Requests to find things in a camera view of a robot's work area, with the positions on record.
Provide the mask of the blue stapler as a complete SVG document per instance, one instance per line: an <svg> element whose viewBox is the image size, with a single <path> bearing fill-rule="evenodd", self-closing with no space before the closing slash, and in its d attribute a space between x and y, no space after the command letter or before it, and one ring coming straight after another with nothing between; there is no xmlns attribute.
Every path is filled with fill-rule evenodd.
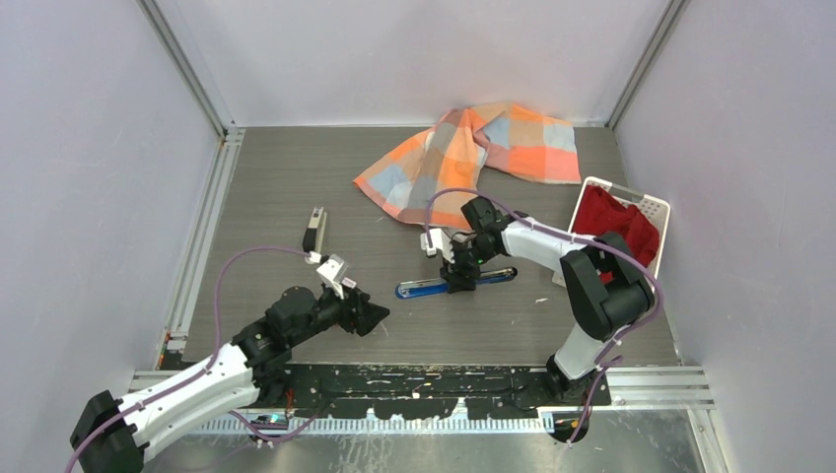
<svg viewBox="0 0 836 473"><path fill-rule="evenodd" d="M457 292L474 291L479 285L504 283L514 280L518 275L515 267L506 267L490 271L482 271L472 283L450 282L449 279L435 278L399 283L395 295L401 300L414 299L438 294L454 294Z"/></svg>

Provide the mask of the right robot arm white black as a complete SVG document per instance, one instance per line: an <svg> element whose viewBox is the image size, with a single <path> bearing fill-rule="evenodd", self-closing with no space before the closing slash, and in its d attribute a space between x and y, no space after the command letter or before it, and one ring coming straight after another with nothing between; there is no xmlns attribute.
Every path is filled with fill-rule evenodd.
<svg viewBox="0 0 836 473"><path fill-rule="evenodd" d="M575 324L547 360L545 383L554 401L574 403L604 351L655 305L647 268L614 232L571 234L526 214L504 214L485 197L469 200L461 212L469 236L457 239L438 229L424 235L425 252L444 258L441 276L449 293L474 290L482 265L496 256L522 258L562 278Z"/></svg>

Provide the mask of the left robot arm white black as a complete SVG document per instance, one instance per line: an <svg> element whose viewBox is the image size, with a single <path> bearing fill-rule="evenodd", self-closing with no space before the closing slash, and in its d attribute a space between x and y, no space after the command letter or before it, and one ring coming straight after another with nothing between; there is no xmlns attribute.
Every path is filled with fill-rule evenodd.
<svg viewBox="0 0 836 473"><path fill-rule="evenodd" d="M359 336L388 317L358 288L315 295L287 289L264 315L206 360L148 388L121 397L105 390L88 400L70 436L66 466L85 472L140 472L168 446L230 411L259 402L281 403L292 350L339 326Z"/></svg>

